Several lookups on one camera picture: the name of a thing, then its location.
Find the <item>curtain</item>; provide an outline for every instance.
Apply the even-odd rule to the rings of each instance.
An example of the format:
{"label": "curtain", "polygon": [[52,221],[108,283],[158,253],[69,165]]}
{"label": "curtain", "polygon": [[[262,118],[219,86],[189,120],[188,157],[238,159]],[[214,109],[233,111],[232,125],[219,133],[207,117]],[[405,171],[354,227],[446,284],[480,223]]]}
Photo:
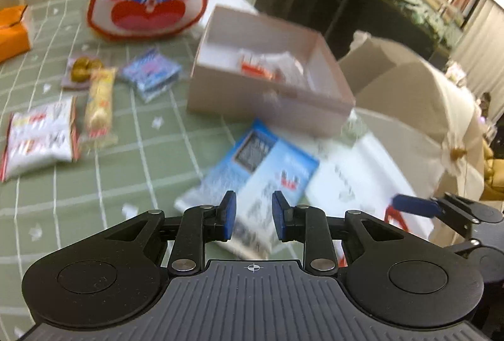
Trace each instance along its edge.
{"label": "curtain", "polygon": [[452,59],[467,73],[467,88],[476,97],[489,91],[491,120],[504,114],[504,10],[481,0]]}

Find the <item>red cartoon mouth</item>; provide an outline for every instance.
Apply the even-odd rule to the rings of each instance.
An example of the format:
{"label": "red cartoon mouth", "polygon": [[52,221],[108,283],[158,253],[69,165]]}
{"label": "red cartoon mouth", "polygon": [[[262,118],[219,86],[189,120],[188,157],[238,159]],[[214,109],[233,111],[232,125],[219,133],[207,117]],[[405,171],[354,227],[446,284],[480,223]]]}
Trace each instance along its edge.
{"label": "red cartoon mouth", "polygon": [[165,1],[147,11],[145,4],[125,0],[112,8],[112,22],[129,31],[156,31],[177,24],[186,13],[182,0]]}

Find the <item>beige cloth bag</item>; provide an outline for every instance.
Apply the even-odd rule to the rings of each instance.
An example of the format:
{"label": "beige cloth bag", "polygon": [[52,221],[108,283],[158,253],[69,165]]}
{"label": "beige cloth bag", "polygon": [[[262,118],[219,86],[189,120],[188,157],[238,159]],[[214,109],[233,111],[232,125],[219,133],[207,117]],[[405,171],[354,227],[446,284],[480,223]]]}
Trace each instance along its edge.
{"label": "beige cloth bag", "polygon": [[[382,122],[371,118],[368,126],[419,195],[450,192],[479,200],[484,187],[483,132],[472,95],[409,48],[381,38],[368,37],[339,64],[357,107],[384,116]],[[387,127],[387,117],[406,126]],[[423,136],[411,137],[415,132],[410,128]],[[438,180],[426,178],[424,172],[439,175]],[[446,246],[455,233],[438,226],[431,240]]]}

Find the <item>green tablecloth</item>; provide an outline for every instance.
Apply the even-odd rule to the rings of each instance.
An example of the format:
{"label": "green tablecloth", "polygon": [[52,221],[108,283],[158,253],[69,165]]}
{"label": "green tablecloth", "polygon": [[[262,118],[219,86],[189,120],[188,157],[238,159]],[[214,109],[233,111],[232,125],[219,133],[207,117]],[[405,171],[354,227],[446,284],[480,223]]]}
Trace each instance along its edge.
{"label": "green tablecloth", "polygon": [[[77,96],[82,122],[85,92],[62,92],[69,55],[94,53],[123,66],[153,46],[184,67],[183,80],[144,104],[122,83],[114,87],[113,128],[119,143],[78,163],[61,164],[0,186],[0,339],[14,340],[33,321],[21,294],[27,268],[44,255],[124,221],[137,210],[173,208],[176,197],[195,186],[248,124],[186,112],[188,77],[198,42],[192,37],[143,43],[106,43],[83,21],[85,0],[53,0],[33,7],[34,47],[0,64],[0,147],[9,114]],[[273,258],[293,258],[299,247],[279,246]],[[207,258],[234,258],[216,244]]]}

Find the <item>blue and white package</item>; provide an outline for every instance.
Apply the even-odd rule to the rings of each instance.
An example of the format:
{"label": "blue and white package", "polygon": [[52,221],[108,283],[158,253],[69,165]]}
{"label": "blue and white package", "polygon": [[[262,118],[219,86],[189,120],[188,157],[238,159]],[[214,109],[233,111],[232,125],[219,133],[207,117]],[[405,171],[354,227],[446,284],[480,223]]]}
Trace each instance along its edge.
{"label": "blue and white package", "polygon": [[178,79],[182,67],[169,60],[155,48],[135,58],[119,73],[119,77],[131,83],[145,103],[166,92]]}
{"label": "blue and white package", "polygon": [[272,194],[281,190],[296,206],[318,167],[318,160],[278,138],[256,120],[200,185],[175,200],[184,212],[201,204],[218,205],[228,190],[236,192],[233,236],[220,243],[244,259],[268,259],[278,243],[271,213]]}

